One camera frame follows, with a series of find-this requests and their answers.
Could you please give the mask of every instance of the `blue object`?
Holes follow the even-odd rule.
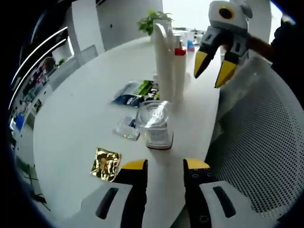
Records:
[[[135,119],[132,119],[129,123],[129,127],[135,128]]]
[[[188,40],[188,42],[187,42],[188,49],[193,46],[194,46],[193,42],[191,40]]]
[[[24,123],[24,117],[21,114],[19,114],[16,118],[16,127],[19,131],[21,131],[23,127],[23,123]]]

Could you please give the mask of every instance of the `white pillar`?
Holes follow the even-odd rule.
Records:
[[[105,49],[99,28],[96,1],[73,1],[72,17],[80,51],[95,45],[97,53],[103,53]]]
[[[78,55],[80,53],[80,48],[78,45],[75,28],[74,28],[74,24],[73,24],[72,7],[69,7],[66,11],[66,18],[65,18],[65,23],[64,23],[63,27],[64,26],[67,26],[67,32],[68,32],[68,36],[70,37],[70,40],[71,40],[74,54]]]

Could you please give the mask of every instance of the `white bottle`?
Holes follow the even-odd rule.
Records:
[[[171,23],[165,29],[160,23],[153,25],[154,49],[156,57],[157,83],[160,100],[172,101],[173,99],[173,32]]]
[[[173,59],[173,82],[174,82],[174,103],[184,99],[184,87],[187,63],[186,47],[182,43],[181,36],[174,34],[174,59]]]

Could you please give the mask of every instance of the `clear glass container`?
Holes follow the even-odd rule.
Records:
[[[172,147],[170,112],[169,101],[145,101],[141,104],[135,122],[148,148],[167,150]]]

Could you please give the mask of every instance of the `red cap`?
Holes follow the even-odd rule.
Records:
[[[185,54],[186,54],[186,48],[176,48],[175,50],[174,50],[174,54],[176,55],[176,56],[184,56]]]

